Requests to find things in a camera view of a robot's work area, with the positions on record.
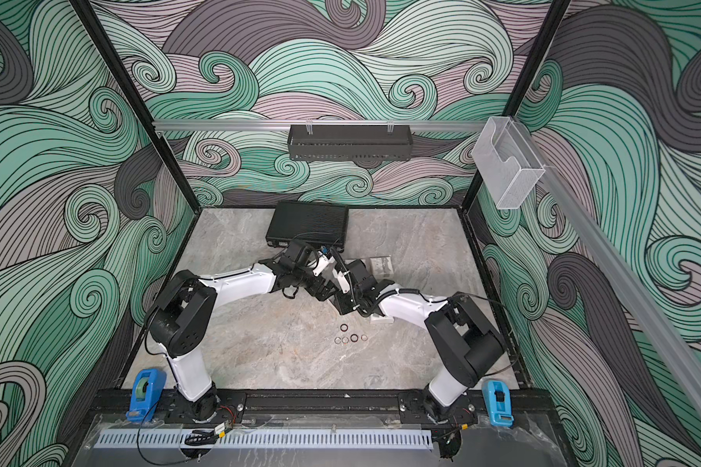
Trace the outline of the white gift box lid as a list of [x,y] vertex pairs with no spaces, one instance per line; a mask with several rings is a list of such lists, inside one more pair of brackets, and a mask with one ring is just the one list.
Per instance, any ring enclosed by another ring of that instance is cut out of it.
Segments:
[[377,279],[392,278],[395,273],[391,256],[370,258],[370,267],[373,276]]

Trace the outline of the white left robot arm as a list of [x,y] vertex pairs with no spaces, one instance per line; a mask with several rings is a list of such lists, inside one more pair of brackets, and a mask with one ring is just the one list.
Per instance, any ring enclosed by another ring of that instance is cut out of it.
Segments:
[[238,305],[289,289],[304,289],[324,302],[338,291],[324,273],[341,262],[335,247],[295,239],[280,253],[246,268],[210,276],[181,270],[173,276],[147,311],[144,329],[155,354],[167,361],[188,418],[209,422],[219,407],[202,351],[203,340],[216,336],[210,327],[223,325],[226,313]]

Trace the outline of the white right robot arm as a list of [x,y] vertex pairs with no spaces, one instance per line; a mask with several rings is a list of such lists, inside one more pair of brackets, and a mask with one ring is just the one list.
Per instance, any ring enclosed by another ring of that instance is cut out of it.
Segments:
[[377,280],[364,262],[347,263],[333,248],[329,253],[340,286],[334,297],[340,313],[402,320],[428,332],[442,369],[424,388],[423,406],[434,422],[448,418],[455,402],[476,387],[504,354],[500,331],[463,292],[426,295],[390,279]]

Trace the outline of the small white bow gift box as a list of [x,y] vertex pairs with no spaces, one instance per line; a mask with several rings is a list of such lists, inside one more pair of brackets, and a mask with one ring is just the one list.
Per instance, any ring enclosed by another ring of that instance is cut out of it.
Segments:
[[381,316],[377,314],[372,314],[369,320],[372,324],[393,324],[393,322],[395,322],[395,319],[391,316]]

